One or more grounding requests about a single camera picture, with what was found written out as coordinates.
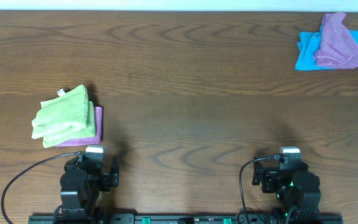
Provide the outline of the purple microfiber cloth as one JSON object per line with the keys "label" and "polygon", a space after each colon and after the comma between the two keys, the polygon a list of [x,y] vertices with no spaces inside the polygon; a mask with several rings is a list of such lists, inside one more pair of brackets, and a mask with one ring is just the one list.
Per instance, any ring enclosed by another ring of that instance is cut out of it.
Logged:
{"label": "purple microfiber cloth", "polygon": [[358,67],[358,30],[342,23],[346,14],[325,14],[321,23],[321,42],[313,58],[316,65],[332,69]]}

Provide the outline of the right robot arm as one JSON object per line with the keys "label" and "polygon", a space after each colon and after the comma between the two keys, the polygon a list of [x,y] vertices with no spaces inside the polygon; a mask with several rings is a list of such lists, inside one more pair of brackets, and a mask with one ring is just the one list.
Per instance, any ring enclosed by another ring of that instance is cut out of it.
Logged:
{"label": "right robot arm", "polygon": [[270,223],[319,223],[321,191],[319,177],[308,170],[299,154],[275,154],[277,167],[265,167],[262,158],[254,162],[253,185],[263,193],[275,194],[281,205],[269,217]]}

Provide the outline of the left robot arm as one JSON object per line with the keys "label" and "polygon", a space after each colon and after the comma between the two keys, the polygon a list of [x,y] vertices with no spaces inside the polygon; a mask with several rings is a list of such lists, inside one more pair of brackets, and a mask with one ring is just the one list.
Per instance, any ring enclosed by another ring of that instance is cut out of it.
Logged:
{"label": "left robot arm", "polygon": [[54,211],[53,223],[97,223],[96,202],[100,192],[119,185],[119,163],[111,159],[103,172],[103,153],[78,152],[66,162],[60,178],[62,204]]}

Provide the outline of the purple folded cloth under green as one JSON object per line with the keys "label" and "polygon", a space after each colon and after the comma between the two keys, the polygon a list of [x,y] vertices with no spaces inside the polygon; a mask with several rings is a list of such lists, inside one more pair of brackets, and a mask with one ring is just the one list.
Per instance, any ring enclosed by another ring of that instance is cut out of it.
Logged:
{"label": "purple folded cloth under green", "polygon": [[94,108],[94,114],[95,114],[95,130],[96,130],[95,137],[71,139],[57,145],[57,147],[71,147],[71,146],[99,144],[102,141],[102,133],[103,133],[103,108],[96,106]]}

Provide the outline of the blue microfiber cloth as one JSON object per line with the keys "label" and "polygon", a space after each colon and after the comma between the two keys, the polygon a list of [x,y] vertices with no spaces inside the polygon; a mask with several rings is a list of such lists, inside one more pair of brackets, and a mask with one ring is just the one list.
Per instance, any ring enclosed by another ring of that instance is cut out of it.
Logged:
{"label": "blue microfiber cloth", "polygon": [[[355,43],[358,45],[358,30],[349,31]],[[319,50],[321,36],[323,33],[323,25],[318,32],[305,32],[299,34],[300,40],[297,43],[299,56],[295,64],[295,70],[332,70],[332,69],[348,69],[348,65],[330,65],[328,67],[319,66],[314,60],[316,51]]]}

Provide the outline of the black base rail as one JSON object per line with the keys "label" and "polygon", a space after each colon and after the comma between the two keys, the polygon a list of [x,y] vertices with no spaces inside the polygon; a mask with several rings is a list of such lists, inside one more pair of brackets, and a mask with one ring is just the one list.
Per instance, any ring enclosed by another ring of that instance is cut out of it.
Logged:
{"label": "black base rail", "polygon": [[[274,214],[248,214],[249,223],[285,223],[286,217]],[[94,218],[94,222],[85,220],[64,220],[63,215],[59,215],[57,220],[53,220],[53,215],[31,215],[29,224],[46,223],[110,223],[110,224],[240,224],[247,223],[243,214],[240,215],[134,215],[131,213],[117,213],[114,215],[100,216]],[[323,224],[342,224],[343,219],[340,215],[320,215],[315,220],[291,218],[288,223],[323,223]]]}

